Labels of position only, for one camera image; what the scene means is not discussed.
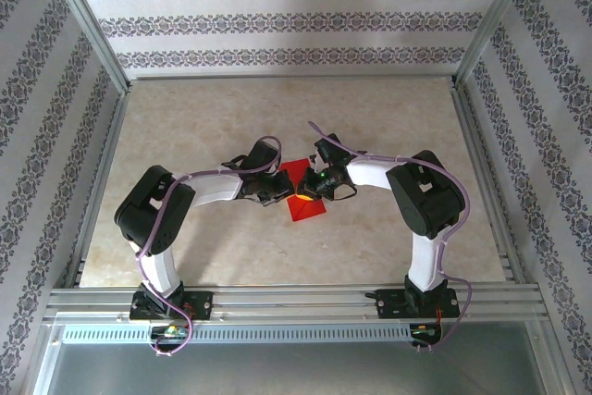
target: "table surface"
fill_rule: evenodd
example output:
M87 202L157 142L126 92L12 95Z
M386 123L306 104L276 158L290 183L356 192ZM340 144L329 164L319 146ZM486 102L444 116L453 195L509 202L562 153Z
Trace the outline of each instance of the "table surface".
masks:
M132 87L81 286L136 286L133 252L113 222L151 165L181 173L217 167L261 136L284 161L314 153L313 120L356 150L432 150L464 184L471 215L450 240L444 268L473 281L505 280L446 79L302 78L150 80ZM389 191L361 187L327 212L292 222L287 203L193 208L173 244L186 285L402 282L412 233Z

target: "red paper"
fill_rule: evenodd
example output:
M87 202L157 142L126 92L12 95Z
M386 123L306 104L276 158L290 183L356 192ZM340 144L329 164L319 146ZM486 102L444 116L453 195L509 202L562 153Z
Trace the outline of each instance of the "red paper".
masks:
M297 191L298 183L304 178L304 172L309 166L310 162L308 159L300 159L298 161L285 162L279 166L279 169L288 170L288 176L294 185L294 190ZM290 209L293 222L302 221L308 217L322 215L327 212L322 200L306 201L296 195L288 198L288 208Z

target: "patterned wallpaper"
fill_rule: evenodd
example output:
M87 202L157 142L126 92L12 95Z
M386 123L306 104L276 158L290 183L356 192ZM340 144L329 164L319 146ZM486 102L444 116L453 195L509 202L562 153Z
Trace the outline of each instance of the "patterned wallpaper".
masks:
M118 93L65 0L0 0L0 394L19 393Z
M592 0L512 0L463 86L577 393L592 393Z
M131 79L453 74L492 0L88 0Z

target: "robotic arm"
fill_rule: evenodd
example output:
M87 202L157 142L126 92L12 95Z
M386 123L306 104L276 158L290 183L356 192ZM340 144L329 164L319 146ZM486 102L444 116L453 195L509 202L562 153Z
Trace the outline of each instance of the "robotic arm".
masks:
M274 159L277 159L274 172L269 171L270 167L257 173L248 173L273 163ZM173 190L154 241L139 259L144 277L141 290L134 296L134 305L141 307L140 312L147 317L177 317L149 287L177 307L187 302L188 295L184 292L170 247L189 209L214 201L238 199L270 205L291 196L294 188L288 172L278 171L279 163L278 149L260 140L248 155L238 156L222 164L218 171L226 170L225 174L194 176ZM136 253L148 241L158 209L175 180L176 176L163 167L150 167L116 211L115 222Z
M328 137L339 142L335 134ZM412 263L405 277L407 309L412 315L435 312L447 289L447 280L438 271L438 256L442 239L464 209L461 191L444 175L417 164L368 160L324 139L314 146L313 166L306 170L297 193L311 200L337 201L355 196L356 186L360 185L392 190L403 220L413 233ZM430 151L424 150L413 158L443 168ZM335 190L343 185L352 192L336 199Z

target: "black mounting bracket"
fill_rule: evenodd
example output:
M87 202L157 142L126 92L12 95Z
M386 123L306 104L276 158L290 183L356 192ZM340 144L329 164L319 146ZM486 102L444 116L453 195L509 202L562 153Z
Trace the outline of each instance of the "black mounting bracket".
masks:
M212 313L214 293L211 291L185 291L183 284L167 298L183 309L194 320L207 321ZM183 316L163 304L154 294L141 284L133 294L130 321L159 321L183 319Z
M379 319L437 318L436 310L442 311L442 318L458 318L461 314L456 291L445 289L436 304L419 308L416 312L407 301L405 289L379 289L365 296L376 300Z

